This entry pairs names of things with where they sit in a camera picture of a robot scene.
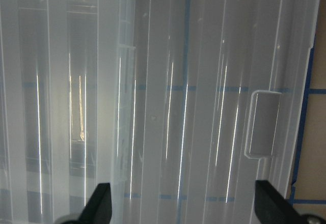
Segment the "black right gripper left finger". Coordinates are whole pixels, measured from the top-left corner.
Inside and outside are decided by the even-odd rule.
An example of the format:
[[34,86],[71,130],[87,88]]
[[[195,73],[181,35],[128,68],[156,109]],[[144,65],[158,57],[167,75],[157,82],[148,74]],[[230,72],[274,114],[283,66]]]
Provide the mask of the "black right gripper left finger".
[[112,219],[110,183],[99,183],[77,219],[77,223],[109,224]]

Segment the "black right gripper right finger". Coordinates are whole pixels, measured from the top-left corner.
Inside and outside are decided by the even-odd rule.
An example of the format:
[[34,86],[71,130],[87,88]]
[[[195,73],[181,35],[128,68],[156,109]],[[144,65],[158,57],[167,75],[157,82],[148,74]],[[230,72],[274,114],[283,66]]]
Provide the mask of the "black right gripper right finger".
[[255,181],[254,211],[262,224],[308,223],[267,181]]

